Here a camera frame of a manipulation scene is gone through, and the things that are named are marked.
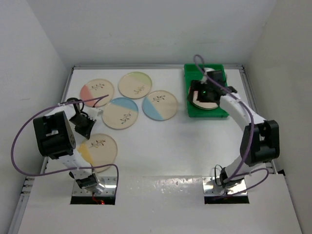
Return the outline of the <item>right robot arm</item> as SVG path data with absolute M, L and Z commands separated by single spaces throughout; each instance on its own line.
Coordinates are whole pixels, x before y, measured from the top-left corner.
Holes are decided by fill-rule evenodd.
M 203 77 L 191 81 L 188 101 L 217 104 L 243 132 L 239 156 L 222 168 L 219 178 L 215 180 L 217 186 L 226 188 L 257 172 L 259 164 L 279 157 L 279 125 L 275 120 L 266 120 L 257 114 L 241 99 L 235 88 L 226 87 L 222 71 L 211 68 L 201 68 L 200 71 Z

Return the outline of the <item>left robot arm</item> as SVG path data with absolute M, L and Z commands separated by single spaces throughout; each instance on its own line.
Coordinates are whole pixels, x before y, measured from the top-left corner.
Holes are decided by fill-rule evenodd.
M 83 111 L 77 98 L 70 98 L 68 101 L 70 104 L 60 104 L 51 112 L 33 120 L 39 152 L 69 169 L 70 177 L 80 189 L 98 195 L 104 187 L 91 168 L 92 164 L 77 151 L 74 133 L 89 140 L 102 111 L 94 107 Z

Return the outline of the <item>pink cream plate front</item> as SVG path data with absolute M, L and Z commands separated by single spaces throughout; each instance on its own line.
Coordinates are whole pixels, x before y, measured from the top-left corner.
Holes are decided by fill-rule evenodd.
M 198 98 L 198 91 L 193 92 L 193 100 L 191 101 L 191 104 L 195 107 L 202 109 L 202 110 L 213 110 L 218 108 L 219 106 L 214 102 L 200 102 L 197 100 Z

